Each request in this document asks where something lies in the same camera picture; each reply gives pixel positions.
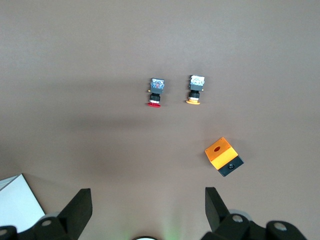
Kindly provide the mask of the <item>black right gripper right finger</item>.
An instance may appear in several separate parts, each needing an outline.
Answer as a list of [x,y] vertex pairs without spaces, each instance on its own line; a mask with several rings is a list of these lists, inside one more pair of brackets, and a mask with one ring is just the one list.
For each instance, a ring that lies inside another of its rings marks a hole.
[[211,228],[203,240],[305,240],[293,224],[272,220],[266,227],[239,213],[230,213],[215,187],[205,188],[205,214]]

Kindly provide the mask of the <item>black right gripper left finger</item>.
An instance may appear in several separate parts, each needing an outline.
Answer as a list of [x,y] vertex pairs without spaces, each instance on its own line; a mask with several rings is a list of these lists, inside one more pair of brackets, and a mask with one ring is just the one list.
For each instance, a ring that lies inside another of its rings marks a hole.
[[93,213],[92,195],[83,188],[57,216],[47,216],[18,233],[13,225],[0,227],[2,240],[77,240]]

